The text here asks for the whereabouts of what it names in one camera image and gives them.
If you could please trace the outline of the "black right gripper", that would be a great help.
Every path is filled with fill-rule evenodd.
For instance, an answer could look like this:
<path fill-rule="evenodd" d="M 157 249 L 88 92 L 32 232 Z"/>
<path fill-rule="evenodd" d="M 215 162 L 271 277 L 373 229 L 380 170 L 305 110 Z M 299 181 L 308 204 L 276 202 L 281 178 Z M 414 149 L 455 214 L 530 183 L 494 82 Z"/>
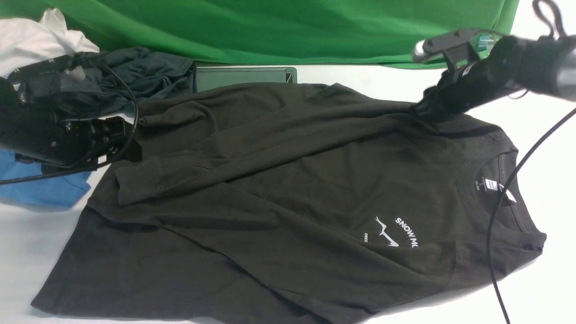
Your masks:
<path fill-rule="evenodd" d="M 455 72 L 445 70 L 438 84 L 410 108 L 410 115 L 442 122 L 520 90 L 563 98 L 562 37 L 502 37 L 487 58 L 474 64 L 462 61 Z"/>

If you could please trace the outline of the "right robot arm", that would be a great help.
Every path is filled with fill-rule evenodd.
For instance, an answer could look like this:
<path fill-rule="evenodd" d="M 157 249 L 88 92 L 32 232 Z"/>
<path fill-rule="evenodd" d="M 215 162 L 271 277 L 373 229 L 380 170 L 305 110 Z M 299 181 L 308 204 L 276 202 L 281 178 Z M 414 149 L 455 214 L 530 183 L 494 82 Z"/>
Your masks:
<path fill-rule="evenodd" d="M 438 84 L 410 108 L 431 122 L 448 119 L 520 90 L 575 101 L 575 37 L 528 40 L 502 37 L 487 58 L 473 54 L 469 43 L 445 47 Z"/>

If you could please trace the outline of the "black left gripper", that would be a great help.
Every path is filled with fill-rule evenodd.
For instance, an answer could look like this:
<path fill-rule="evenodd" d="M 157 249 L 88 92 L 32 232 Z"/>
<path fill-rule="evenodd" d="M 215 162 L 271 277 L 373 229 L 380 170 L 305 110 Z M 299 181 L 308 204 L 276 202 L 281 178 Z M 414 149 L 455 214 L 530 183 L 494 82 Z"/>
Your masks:
<path fill-rule="evenodd" d="M 91 117 L 88 107 L 99 108 L 80 92 L 28 97 L 2 78 L 1 148 L 13 152 L 18 162 L 62 170 L 95 169 L 102 157 L 141 162 L 135 127 L 99 111 Z"/>

